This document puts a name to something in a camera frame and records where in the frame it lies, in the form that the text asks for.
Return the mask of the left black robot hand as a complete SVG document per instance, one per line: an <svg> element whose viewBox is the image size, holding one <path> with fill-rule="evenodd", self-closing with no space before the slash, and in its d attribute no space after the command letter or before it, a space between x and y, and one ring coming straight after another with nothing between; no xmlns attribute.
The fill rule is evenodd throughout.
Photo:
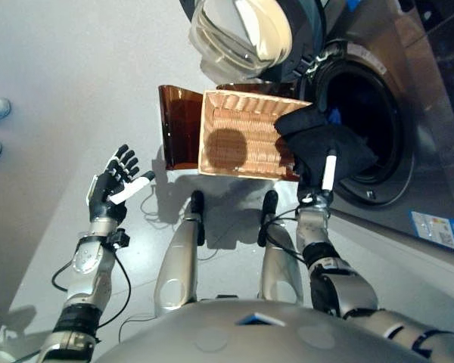
<svg viewBox="0 0 454 363"><path fill-rule="evenodd" d="M89 221L111 219L120 225L126 217L126 201L149 185L153 171L141 175L135 151L121 145L107 161L104 171L94 175L86 196Z"/></svg>

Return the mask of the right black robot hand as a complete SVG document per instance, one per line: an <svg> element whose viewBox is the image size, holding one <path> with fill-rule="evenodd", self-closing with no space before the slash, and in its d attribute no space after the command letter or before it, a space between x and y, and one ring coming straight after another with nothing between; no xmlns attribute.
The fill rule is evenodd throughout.
<svg viewBox="0 0 454 363"><path fill-rule="evenodd" d="M333 200L334 177L337 165L337 151L330 149L325 158L321 185L311 187L306 195L301 199L301 203L312 204L324 208L331 205Z"/></svg>

